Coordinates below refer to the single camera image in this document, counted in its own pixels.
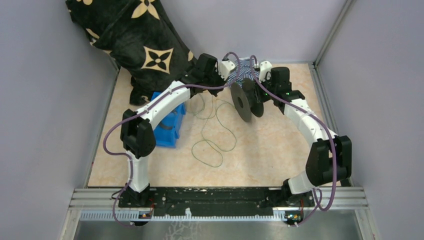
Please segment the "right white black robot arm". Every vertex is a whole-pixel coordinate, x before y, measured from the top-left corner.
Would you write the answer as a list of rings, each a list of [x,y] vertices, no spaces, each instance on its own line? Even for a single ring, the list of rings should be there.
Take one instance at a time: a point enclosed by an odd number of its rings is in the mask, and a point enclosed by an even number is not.
[[[260,67],[255,81],[262,101],[273,100],[283,115],[289,118],[310,147],[305,170],[286,179],[281,187],[281,199],[295,206],[302,194],[324,184],[348,179],[352,174],[352,142],[329,129],[310,108],[305,96],[292,88],[287,67]]]

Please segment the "black cable spool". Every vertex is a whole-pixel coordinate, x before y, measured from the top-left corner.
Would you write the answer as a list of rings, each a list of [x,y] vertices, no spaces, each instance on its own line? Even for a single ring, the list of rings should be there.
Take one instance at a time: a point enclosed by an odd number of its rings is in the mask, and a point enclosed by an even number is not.
[[[264,114],[264,104],[258,100],[256,90],[255,83],[249,78],[230,86],[234,107],[241,119],[247,123],[252,121],[252,116],[261,118]]]

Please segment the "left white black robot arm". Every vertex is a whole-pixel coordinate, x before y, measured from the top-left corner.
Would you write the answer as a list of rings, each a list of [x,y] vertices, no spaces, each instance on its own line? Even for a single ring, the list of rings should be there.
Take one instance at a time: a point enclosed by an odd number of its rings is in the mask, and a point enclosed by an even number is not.
[[[194,95],[204,90],[216,95],[225,83],[218,73],[218,59],[203,53],[194,67],[173,80],[150,103],[136,111],[124,112],[120,139],[128,157],[127,191],[136,206],[144,207],[150,200],[148,159],[157,144],[154,129],[172,110]]]

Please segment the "blue plastic bin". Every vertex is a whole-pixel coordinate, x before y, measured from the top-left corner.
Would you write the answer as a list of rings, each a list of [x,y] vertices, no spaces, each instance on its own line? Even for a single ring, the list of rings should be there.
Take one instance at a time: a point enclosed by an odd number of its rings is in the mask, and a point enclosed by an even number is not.
[[[157,147],[176,148],[186,113],[186,105],[183,102],[157,124],[153,130]]]

